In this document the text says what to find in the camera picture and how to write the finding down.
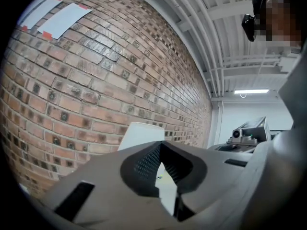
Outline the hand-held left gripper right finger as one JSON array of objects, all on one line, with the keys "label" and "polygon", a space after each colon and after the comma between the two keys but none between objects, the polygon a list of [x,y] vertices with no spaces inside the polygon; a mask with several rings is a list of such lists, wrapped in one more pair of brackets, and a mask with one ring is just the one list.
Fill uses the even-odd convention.
[{"label": "hand-held left gripper right finger", "polygon": [[216,155],[202,184],[176,199],[174,230],[294,230],[307,201],[307,126],[260,143],[252,154]]}]

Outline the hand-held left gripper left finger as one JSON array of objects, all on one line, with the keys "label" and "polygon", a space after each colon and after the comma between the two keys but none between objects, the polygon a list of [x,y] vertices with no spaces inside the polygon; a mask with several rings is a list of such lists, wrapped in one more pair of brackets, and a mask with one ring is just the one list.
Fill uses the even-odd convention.
[{"label": "hand-held left gripper left finger", "polygon": [[160,164],[175,169],[179,148],[149,142],[90,159],[43,197],[64,229],[177,230],[156,187]]}]

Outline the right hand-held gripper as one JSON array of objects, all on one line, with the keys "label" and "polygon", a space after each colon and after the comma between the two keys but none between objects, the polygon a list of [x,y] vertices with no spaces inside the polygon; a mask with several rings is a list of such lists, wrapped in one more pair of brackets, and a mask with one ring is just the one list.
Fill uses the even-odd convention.
[{"label": "right hand-held gripper", "polygon": [[208,150],[234,153],[253,153],[258,144],[272,139],[267,118],[248,121],[232,131],[224,144],[213,145]]}]

